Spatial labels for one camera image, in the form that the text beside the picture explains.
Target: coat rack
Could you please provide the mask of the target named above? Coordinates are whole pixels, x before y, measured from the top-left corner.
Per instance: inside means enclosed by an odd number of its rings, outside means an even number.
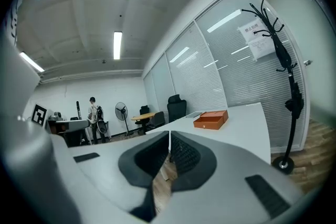
[[[304,106],[304,101],[302,99],[302,94],[300,93],[298,83],[295,82],[294,75],[293,75],[293,68],[297,65],[297,63],[292,65],[292,60],[290,58],[290,55],[288,54],[286,48],[282,45],[282,42],[280,41],[277,35],[277,33],[283,29],[284,25],[281,25],[280,29],[276,31],[274,27],[279,18],[276,18],[274,23],[271,24],[271,22],[269,21],[266,9],[263,8],[263,4],[264,4],[264,0],[262,0],[261,2],[260,11],[252,3],[250,3],[250,6],[254,9],[254,11],[246,10],[246,9],[242,9],[241,11],[253,13],[255,14],[256,17],[258,16],[262,20],[262,22],[265,24],[268,30],[254,31],[253,34],[256,34],[258,32],[263,32],[263,31],[268,33],[268,35],[263,34],[262,36],[270,37],[271,39],[273,39],[276,55],[283,68],[282,70],[277,69],[276,71],[285,72],[287,70],[288,72],[291,99],[285,102],[285,107],[292,113],[289,141],[288,141],[287,149],[286,149],[284,156],[277,157],[272,162],[272,166],[282,171],[285,174],[290,174],[294,169],[294,161],[289,157],[289,153],[290,153],[290,150],[293,144],[295,128],[296,128],[296,120],[300,117],[300,113]]]

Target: white paper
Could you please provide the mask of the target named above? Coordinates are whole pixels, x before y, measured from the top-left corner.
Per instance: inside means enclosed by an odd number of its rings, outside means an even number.
[[[256,18],[252,22],[239,27],[238,30],[241,32],[246,42],[260,38],[263,36],[263,34],[268,34],[264,31],[254,34],[255,31],[266,30],[266,27],[263,25],[260,18]]]
[[[248,42],[247,45],[256,60],[275,52],[273,39],[270,37],[259,37]]]

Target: electric fan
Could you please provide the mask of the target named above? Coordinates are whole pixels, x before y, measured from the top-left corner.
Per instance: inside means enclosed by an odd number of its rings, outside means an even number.
[[[127,118],[128,112],[127,112],[126,105],[124,103],[119,102],[115,107],[116,107],[115,111],[116,111],[117,118],[121,121],[125,121],[126,129],[127,129],[126,136],[129,134],[132,134],[133,132],[130,132],[127,126],[126,118]]]

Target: white ceiling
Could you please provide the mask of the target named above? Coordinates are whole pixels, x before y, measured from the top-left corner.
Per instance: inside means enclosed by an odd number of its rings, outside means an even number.
[[[146,47],[165,31],[162,22],[175,16],[177,2],[183,7],[187,0],[24,0],[17,46],[46,70],[44,79],[106,70],[140,73]],[[114,31],[123,32],[120,60],[113,60]]]

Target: open box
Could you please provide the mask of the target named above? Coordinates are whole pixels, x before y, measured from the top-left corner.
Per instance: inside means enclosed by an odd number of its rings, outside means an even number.
[[[194,121],[194,127],[219,130],[219,128],[221,128],[228,118],[229,115],[227,110],[204,112],[197,120]]]

